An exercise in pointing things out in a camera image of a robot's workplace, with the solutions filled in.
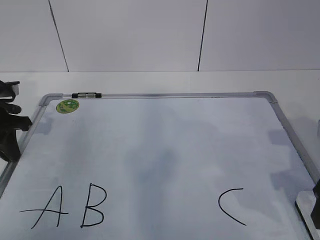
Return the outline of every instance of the whiteboard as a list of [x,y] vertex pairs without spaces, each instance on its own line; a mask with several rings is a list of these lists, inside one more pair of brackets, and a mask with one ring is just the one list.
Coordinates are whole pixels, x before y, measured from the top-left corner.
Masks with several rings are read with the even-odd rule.
[[308,237],[294,202],[314,182],[265,98],[61,101],[0,199],[3,239]]

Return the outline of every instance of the black clamp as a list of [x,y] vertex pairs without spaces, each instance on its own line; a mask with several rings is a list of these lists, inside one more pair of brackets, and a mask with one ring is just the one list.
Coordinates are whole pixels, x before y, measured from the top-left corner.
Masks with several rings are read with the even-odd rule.
[[19,83],[0,81],[0,158],[7,162],[16,162],[21,157],[16,130],[25,132],[32,125],[29,117],[15,116],[21,113],[21,107],[10,104],[19,94]]
[[311,218],[316,229],[320,229],[320,180],[313,188],[313,193],[316,198],[315,205],[313,207]]

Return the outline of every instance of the white surface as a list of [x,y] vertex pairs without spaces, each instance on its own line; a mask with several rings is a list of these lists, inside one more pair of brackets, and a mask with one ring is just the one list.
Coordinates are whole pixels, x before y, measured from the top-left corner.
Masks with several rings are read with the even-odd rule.
[[270,91],[315,164],[320,166],[320,71],[0,73],[21,81],[15,103],[32,116],[48,93],[227,93]]
[[196,71],[206,0],[52,0],[71,72]]
[[47,0],[0,1],[0,72],[66,72]]
[[[0,199],[5,239],[298,240],[294,202],[314,183],[263,98],[52,101]],[[101,225],[80,228],[90,183],[106,189]],[[63,187],[60,219],[45,213]],[[226,216],[222,207],[244,222]],[[103,195],[91,190],[89,203]],[[48,209],[59,209],[59,195]],[[100,220],[90,210],[85,221]]]
[[299,192],[296,198],[296,204],[300,210],[301,215],[308,229],[312,235],[313,240],[320,240],[320,230],[316,229],[314,222],[311,218],[311,213],[316,204],[316,197],[313,191],[302,191]]
[[201,71],[320,68],[320,1],[209,0]]

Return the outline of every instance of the whiteboard frame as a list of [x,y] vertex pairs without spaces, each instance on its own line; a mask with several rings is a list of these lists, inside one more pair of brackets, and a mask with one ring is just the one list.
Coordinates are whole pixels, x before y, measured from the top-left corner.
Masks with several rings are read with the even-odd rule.
[[[47,106],[52,100],[70,99],[72,94],[50,93],[42,97],[38,104],[38,108],[33,114],[31,120],[32,127],[28,132],[24,133],[19,139],[19,148],[23,154],[26,146],[32,137],[41,117],[45,113]],[[79,99],[100,100],[100,99],[164,99],[164,98],[265,98],[270,103],[275,115],[283,126],[286,134],[292,142],[305,168],[310,174],[314,183],[320,179],[320,172],[315,163],[312,161],[307,150],[299,140],[296,132],[292,128],[284,112],[281,110],[276,97],[269,91],[254,91],[254,92],[235,92],[235,93],[173,93],[173,94],[102,94],[101,98],[92,97],[92,94],[86,97],[79,97]],[[0,198],[8,185],[8,182],[19,161],[8,162],[0,176]]]

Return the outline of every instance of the green sticker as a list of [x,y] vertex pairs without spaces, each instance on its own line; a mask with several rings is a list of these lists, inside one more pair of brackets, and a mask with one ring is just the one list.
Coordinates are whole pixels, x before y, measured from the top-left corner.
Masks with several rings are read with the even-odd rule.
[[68,99],[64,100],[56,106],[56,111],[61,114],[69,114],[79,108],[79,102],[77,100]]

